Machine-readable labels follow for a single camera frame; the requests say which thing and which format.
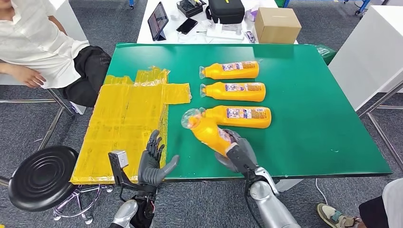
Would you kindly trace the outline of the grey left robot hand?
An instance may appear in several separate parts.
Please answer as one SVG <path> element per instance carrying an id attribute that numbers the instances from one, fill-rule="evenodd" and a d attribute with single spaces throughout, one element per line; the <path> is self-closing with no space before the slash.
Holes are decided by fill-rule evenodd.
<path id="1" fill-rule="evenodd" d="M 158 187 L 179 163 L 180 156 L 175 155 L 166 165 L 160 167 L 161 155 L 165 145 L 161 144 L 162 137 L 159 136 L 159 133 L 159 130 L 153 130 L 142 153 L 138 167 L 139 184 Z"/>

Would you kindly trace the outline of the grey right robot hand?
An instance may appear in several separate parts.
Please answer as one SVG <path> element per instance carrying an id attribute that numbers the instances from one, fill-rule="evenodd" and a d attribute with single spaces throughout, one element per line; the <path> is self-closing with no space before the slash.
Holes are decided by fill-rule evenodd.
<path id="1" fill-rule="evenodd" d="M 246 153 L 246 155 L 251 159 L 251 161 L 257 165 L 257 158 L 253 148 L 251 147 L 250 143 L 247 139 L 242 138 L 237 132 L 232 131 L 230 129 L 223 129 L 224 132 L 230 135 L 232 141 L 236 142 L 240 148 Z M 238 169 L 236 166 L 230 161 L 230 159 L 224 157 L 223 155 L 219 154 L 218 152 L 214 153 L 215 158 L 218 162 L 224 165 L 226 168 L 231 170 L 232 172 L 238 173 Z"/>

